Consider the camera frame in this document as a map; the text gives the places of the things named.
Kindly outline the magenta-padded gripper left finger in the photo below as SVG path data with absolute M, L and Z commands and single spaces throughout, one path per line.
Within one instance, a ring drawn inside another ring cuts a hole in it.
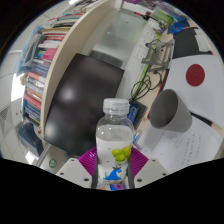
M 98 182 L 97 149 L 92 148 L 79 158 L 70 158 L 56 175 L 81 187 L 95 189 Z

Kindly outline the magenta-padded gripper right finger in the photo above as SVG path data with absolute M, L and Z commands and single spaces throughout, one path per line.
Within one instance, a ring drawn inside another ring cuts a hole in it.
M 130 188 L 140 188 L 168 175 L 157 159 L 148 159 L 133 148 L 130 154 Z

